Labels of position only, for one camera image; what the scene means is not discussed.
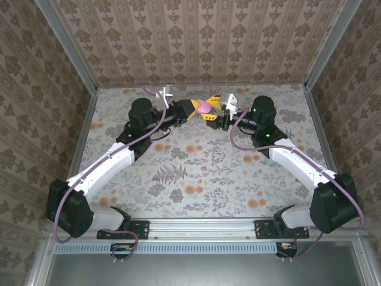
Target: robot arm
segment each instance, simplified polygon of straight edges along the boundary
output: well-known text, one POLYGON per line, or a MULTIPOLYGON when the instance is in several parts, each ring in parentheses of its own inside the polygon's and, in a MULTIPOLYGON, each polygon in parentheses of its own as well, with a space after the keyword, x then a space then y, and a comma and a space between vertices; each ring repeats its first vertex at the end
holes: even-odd
MULTIPOLYGON (((158 131, 172 126, 180 127, 194 116, 199 106, 200 103, 195 100, 171 102, 158 131)), ((71 191, 63 204, 58 226, 75 238, 80 237, 88 230, 116 230, 123 226, 130 219, 125 212, 115 207, 90 208, 90 203, 96 193, 113 176, 139 159, 149 148, 152 144, 150 137, 136 142, 129 148, 125 148, 125 146, 153 130, 160 122, 162 115, 163 112, 154 109, 147 98, 135 100, 129 111, 130 121, 116 139, 117 142, 86 170, 68 179, 67 182, 57 179, 50 185, 46 209, 47 218, 54 221, 62 197, 80 179, 80 183, 71 191), (91 169, 93 171, 81 179, 91 169)))
MULTIPOLYGON (((210 98, 208 102, 213 107, 224 111, 223 116, 210 114, 203 116, 206 124, 211 128, 228 131, 229 126, 236 123, 242 114, 237 112, 235 107, 237 100, 232 95, 224 98, 216 96, 210 98), (231 105, 234 105, 233 112, 227 109, 231 105)), ((357 203, 353 178, 346 173, 338 175, 334 171, 327 170, 297 149, 286 134, 274 124, 275 116, 276 109, 271 98, 259 96, 254 99, 250 111, 238 122, 238 126, 252 132, 251 141, 256 148, 274 145, 289 147, 290 150, 267 148, 259 152, 282 165, 309 191, 313 192, 313 199, 309 205, 290 206, 280 211, 283 227, 294 229, 311 226, 329 234, 357 217, 358 212, 354 205, 328 178, 322 175, 322 172, 336 181, 357 203)))
MULTIPOLYGON (((242 114, 235 107, 237 100, 233 94, 225 98, 212 97, 207 102, 224 111, 223 116, 202 114, 206 124, 211 128, 221 128, 227 131, 229 126, 238 121, 242 114)), ((159 130, 180 127, 194 116, 199 107, 200 103, 196 100, 171 102, 166 109, 165 118, 159 130)), ((149 148, 152 144, 150 137, 146 137, 129 148, 124 147, 153 130, 162 115, 162 111, 152 107, 150 100, 146 98, 135 100, 129 111, 130 121, 126 123, 124 130, 116 139, 117 142, 86 170, 68 179, 67 182, 57 179, 50 185, 47 218, 54 221, 58 205, 64 194, 83 177, 83 174, 94 168, 93 172, 82 179, 81 183, 67 197, 58 219, 58 226, 75 238, 80 237, 88 230, 128 230, 124 229, 124 225, 127 225, 126 221, 130 217, 125 212, 115 207, 100 209, 92 207, 90 209, 90 202, 114 175, 138 160, 149 148)), ((282 211, 284 227, 293 229, 299 226, 315 226, 321 231, 329 233, 355 218, 358 215, 357 211, 348 199, 327 178, 316 171, 316 168, 295 154, 294 150, 298 149, 274 124, 275 116, 274 102, 269 97, 260 96, 254 100, 251 111, 242 118, 238 126, 253 132, 251 140, 255 147, 269 145, 291 147, 291 151, 271 148, 261 150, 261 152, 267 158, 271 158, 288 169, 308 190, 314 191, 310 205, 291 206, 282 211)), ((324 170, 357 201, 354 182, 349 175, 337 175, 318 165, 312 159, 308 158, 308 160, 318 166, 318 169, 324 170)))

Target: small pink item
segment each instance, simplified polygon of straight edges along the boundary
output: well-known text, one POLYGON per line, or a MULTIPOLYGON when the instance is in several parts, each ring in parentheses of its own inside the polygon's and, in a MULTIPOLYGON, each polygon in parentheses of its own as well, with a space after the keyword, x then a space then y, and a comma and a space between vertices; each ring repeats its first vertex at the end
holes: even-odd
POLYGON ((207 103, 204 100, 197 100, 200 102, 201 106, 197 108, 197 113, 202 114, 202 113, 209 113, 212 109, 209 103, 207 103))

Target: purple cable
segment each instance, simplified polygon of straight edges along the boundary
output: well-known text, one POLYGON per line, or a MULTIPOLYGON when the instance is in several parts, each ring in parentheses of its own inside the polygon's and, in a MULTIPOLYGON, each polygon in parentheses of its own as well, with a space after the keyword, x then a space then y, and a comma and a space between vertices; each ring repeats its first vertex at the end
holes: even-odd
POLYGON ((288 256, 286 253, 284 253, 284 252, 282 252, 282 251, 279 251, 278 250, 278 253, 280 253, 280 254, 282 254, 282 255, 284 255, 284 256, 286 256, 286 257, 288 257, 288 258, 290 258, 290 260, 291 259, 298 259, 298 258, 300 258, 300 257, 303 257, 303 256, 305 256, 308 252, 310 252, 311 251, 311 249, 312 248, 314 248, 314 246, 319 242, 319 240, 322 238, 322 236, 323 236, 323 232, 321 232, 320 233, 320 235, 316 238, 316 240, 305 250, 305 251, 303 251, 301 254, 299 254, 299 255, 296 255, 296 256, 294 256, 294 257, 290 257, 290 256, 288 256))
POLYGON ((258 148, 243 148, 243 147, 238 146, 234 142, 234 137, 233 137, 234 131, 237 128, 237 125, 239 124, 239 122, 245 117, 247 112, 248 112, 248 109, 246 109, 244 112, 242 112, 242 114, 238 117, 238 120, 235 121, 235 123, 233 125, 232 131, 230 132, 230 141, 232 142, 232 145, 235 148, 237 148, 239 150, 242 150, 242 151, 259 151, 259 150, 264 150, 264 149, 269 149, 269 148, 282 148, 282 149, 286 149, 288 151, 294 152, 296 155, 298 155, 300 158, 302 158, 304 161, 306 161, 310 166, 312 166, 316 171, 321 173, 321 175, 326 177, 332 184, 334 184, 335 187, 337 187, 337 189, 339 189, 340 192, 342 192, 344 194, 344 196, 347 197, 347 199, 353 204, 353 206, 355 207, 356 211, 358 212, 358 215, 360 217, 360 224, 359 224, 359 226, 357 226, 355 228, 347 228, 347 227, 343 227, 342 226, 340 229, 344 229, 344 230, 347 230, 347 231, 359 231, 359 230, 362 230, 364 228, 364 226, 365 226, 365 217, 364 217, 363 211, 361 210, 361 208, 358 205, 358 203, 351 197, 351 195, 348 194, 348 192, 344 188, 342 188, 326 172, 322 172, 321 169, 318 167, 318 165, 316 165, 313 161, 311 161, 309 158, 307 158, 303 153, 300 153, 298 150, 293 150, 291 147, 284 146, 284 145, 271 145, 271 146, 263 146, 263 147, 258 147, 258 148))
POLYGON ((135 144, 135 143, 138 143, 139 141, 147 138, 148 136, 151 136, 153 133, 156 132, 157 129, 159 129, 159 127, 161 126, 161 124, 163 123, 164 119, 165 119, 165 114, 167 113, 167 107, 165 106, 165 101, 164 101, 164 98, 163 96, 160 94, 160 92, 156 89, 156 88, 153 88, 151 86, 147 86, 147 87, 144 87, 143 90, 147 93, 147 94, 150 94, 150 95, 155 95, 157 94, 160 99, 161 99, 161 102, 163 104, 163 115, 161 116, 160 118, 160 121, 158 122, 158 124, 155 126, 155 128, 153 128, 153 130, 149 131, 147 134, 144 134, 143 136, 139 137, 138 139, 126 144, 125 146, 123 147, 120 147, 119 149, 116 149, 115 151, 111 152, 109 154, 109 156, 106 156, 104 157, 101 161, 99 161, 97 164, 95 164, 94 166, 92 166, 85 174, 83 174, 83 176, 81 178, 79 178, 71 187, 69 187, 69 189, 67 190, 67 192, 64 194, 64 196, 62 197, 61 201, 60 201, 60 204, 58 205, 57 207, 57 212, 55 214, 55 217, 54 217, 54 224, 53 224, 53 236, 56 240, 56 242, 58 243, 67 243, 69 240, 71 240, 71 237, 68 237, 66 238, 65 240, 61 240, 59 237, 58 237, 58 219, 60 218, 60 214, 61 214, 61 211, 62 211, 62 207, 67 199, 67 197, 70 195, 70 193, 75 189, 76 186, 78 186, 80 183, 81 183, 81 180, 84 180, 87 178, 87 176, 89 176, 96 168, 98 168, 103 162, 105 162, 106 160, 108 160, 110 157, 112 157, 113 155, 117 154, 118 152, 126 149, 126 148, 129 148, 131 145, 135 144), (147 88, 151 88, 155 93, 152 93, 152 92, 149 92, 147 90, 147 88))
MULTIPOLYGON (((136 235, 136 233, 134 233, 132 231, 112 231, 110 229, 103 229, 103 231, 108 232, 110 234, 130 234, 130 235, 132 235, 134 237, 135 243, 133 245, 133 248, 132 248, 131 252, 126 257, 124 257, 123 259, 130 258, 131 255, 136 251, 136 248, 138 247, 138 243, 139 243, 139 238, 136 235)), ((117 246, 115 246, 113 248, 113 252, 111 252, 111 256, 113 257, 113 259, 118 259, 118 258, 115 257, 115 251, 116 251, 116 249, 121 248, 121 247, 123 247, 123 246, 122 245, 117 245, 117 246)))

